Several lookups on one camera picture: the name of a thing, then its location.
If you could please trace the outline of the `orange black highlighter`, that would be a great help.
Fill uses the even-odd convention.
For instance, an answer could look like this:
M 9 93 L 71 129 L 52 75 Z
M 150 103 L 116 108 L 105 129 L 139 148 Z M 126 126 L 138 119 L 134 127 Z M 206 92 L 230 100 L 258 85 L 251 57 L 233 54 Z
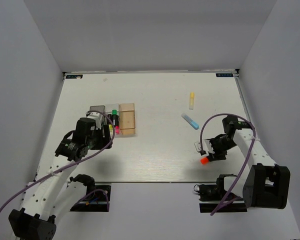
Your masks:
M 208 156 L 203 157 L 203 158 L 200 160 L 200 163 L 201 163 L 202 165 L 206 165 L 206 164 L 208 164 L 209 162 L 210 162 L 210 158 L 209 158 Z

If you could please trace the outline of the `yellow black highlighter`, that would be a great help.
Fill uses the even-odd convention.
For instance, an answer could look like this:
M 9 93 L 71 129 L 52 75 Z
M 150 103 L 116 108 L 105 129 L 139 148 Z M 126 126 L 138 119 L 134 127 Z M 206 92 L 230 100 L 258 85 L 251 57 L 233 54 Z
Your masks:
M 109 125 L 109 131 L 112 133 L 113 132 L 113 126 L 112 126 L 112 124 L 114 123 L 113 115 L 112 114 L 108 114 L 107 116 L 109 117 L 109 119 L 111 121 L 111 123 L 109 123 L 108 125 Z

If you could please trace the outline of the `pink black highlighter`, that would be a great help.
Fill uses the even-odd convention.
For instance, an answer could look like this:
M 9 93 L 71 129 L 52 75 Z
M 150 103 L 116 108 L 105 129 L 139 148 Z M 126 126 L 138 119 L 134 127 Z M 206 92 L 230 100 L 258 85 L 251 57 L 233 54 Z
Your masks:
M 120 117 L 115 114 L 114 117 L 113 117 L 113 120 L 114 120 L 114 126 L 115 126 L 115 133 L 117 135 L 120 134 Z

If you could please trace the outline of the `green black highlighter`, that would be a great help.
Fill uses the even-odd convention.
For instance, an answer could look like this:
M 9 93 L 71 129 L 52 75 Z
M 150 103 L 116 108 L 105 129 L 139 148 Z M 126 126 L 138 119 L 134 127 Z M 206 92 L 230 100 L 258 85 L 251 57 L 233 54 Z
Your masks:
M 119 126 L 119 116 L 118 111 L 116 109 L 112 110 L 112 122 L 115 127 Z

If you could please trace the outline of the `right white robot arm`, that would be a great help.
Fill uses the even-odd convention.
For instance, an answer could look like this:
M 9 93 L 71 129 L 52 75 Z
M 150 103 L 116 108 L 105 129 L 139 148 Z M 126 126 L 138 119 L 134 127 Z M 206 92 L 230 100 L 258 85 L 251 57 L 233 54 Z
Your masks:
M 206 155 L 203 162 L 226 159 L 228 150 L 238 147 L 245 157 L 238 174 L 226 175 L 215 188 L 221 198 L 210 213 L 234 202 L 227 200 L 233 194 L 243 199 L 247 208 L 284 209 L 288 202 L 291 172 L 278 165 L 257 138 L 256 128 L 247 119 L 230 113 L 222 114 L 223 134 L 214 138 L 199 137 L 200 154 Z

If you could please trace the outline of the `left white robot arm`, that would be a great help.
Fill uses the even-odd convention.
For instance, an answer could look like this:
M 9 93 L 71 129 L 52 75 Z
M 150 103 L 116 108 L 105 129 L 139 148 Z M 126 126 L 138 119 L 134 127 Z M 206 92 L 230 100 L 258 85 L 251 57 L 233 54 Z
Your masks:
M 68 132 L 57 149 L 49 167 L 47 179 L 39 182 L 34 194 L 20 210 L 8 216 L 13 233 L 21 240 L 51 240 L 57 223 L 78 202 L 95 196 L 93 177 L 72 176 L 79 162 L 90 150 L 105 150 L 112 146 L 110 119 L 91 112 L 81 117 L 75 130 Z

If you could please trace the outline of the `grey transparent container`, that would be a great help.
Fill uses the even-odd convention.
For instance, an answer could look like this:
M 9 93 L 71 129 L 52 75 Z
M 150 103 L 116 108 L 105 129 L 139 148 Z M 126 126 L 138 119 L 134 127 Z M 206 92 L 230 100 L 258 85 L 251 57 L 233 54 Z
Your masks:
M 105 113 L 105 106 L 104 105 L 93 105 L 89 107 L 89 112 L 101 112 L 101 113 Z

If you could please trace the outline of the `pastel blue highlighter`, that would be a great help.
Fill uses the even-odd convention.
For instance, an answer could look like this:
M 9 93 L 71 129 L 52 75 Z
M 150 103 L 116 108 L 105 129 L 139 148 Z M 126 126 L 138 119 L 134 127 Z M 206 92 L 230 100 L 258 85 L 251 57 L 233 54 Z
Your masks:
M 181 117 L 195 130 L 198 130 L 200 126 L 196 123 L 192 118 L 190 118 L 187 114 L 182 113 Z

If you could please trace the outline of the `clear transparent container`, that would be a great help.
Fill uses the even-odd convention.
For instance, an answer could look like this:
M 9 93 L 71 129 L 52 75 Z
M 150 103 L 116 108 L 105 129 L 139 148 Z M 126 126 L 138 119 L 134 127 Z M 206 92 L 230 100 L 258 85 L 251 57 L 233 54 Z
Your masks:
M 112 114 L 112 110 L 117 110 L 117 114 L 120 117 L 120 112 L 119 112 L 119 104 L 106 104 L 105 105 L 105 113 L 108 116 L 108 114 Z

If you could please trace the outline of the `orange transparent container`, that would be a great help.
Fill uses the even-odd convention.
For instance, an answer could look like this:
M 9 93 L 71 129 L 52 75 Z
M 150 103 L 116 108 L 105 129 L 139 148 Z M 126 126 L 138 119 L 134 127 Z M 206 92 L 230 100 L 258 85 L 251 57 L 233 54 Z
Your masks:
M 122 135 L 136 134 L 135 104 L 121 103 L 119 105 L 119 129 Z

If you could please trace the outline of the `pastel yellow highlighter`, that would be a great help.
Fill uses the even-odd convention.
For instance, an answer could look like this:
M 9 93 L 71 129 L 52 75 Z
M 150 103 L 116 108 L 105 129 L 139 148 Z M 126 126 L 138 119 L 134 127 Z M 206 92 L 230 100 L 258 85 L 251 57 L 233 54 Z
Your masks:
M 194 103 L 195 103 L 195 93 L 191 92 L 189 95 L 189 109 L 190 110 L 194 109 Z

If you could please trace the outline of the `left blue table label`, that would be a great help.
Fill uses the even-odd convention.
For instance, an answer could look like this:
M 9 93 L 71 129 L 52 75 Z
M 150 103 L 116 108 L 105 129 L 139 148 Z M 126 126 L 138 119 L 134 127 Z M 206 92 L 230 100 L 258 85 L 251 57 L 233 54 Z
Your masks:
M 66 79 L 82 79 L 82 74 L 68 74 L 65 76 Z

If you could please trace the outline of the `blue table label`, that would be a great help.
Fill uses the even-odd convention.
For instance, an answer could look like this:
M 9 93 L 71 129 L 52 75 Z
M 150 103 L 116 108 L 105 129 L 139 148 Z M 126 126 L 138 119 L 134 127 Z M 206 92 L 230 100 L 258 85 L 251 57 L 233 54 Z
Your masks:
M 82 79 L 82 74 L 68 74 L 65 76 L 66 79 Z
M 232 73 L 216 73 L 217 78 L 233 78 L 234 75 Z

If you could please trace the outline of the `right blue table label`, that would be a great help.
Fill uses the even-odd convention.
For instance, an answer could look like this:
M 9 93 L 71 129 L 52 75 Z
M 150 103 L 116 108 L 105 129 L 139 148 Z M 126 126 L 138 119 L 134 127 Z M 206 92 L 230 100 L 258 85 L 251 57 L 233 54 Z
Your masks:
M 216 73 L 217 78 L 233 78 L 234 75 L 232 73 Z

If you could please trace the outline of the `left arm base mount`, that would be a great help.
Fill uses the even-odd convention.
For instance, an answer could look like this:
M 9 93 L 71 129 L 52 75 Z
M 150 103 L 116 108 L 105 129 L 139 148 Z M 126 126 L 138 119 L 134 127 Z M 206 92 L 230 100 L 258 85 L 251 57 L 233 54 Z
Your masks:
M 112 185 L 109 183 L 98 184 L 94 186 L 98 191 L 89 194 L 85 199 L 74 205 L 71 212 L 85 212 L 85 213 L 106 213 L 110 209 L 111 189 Z

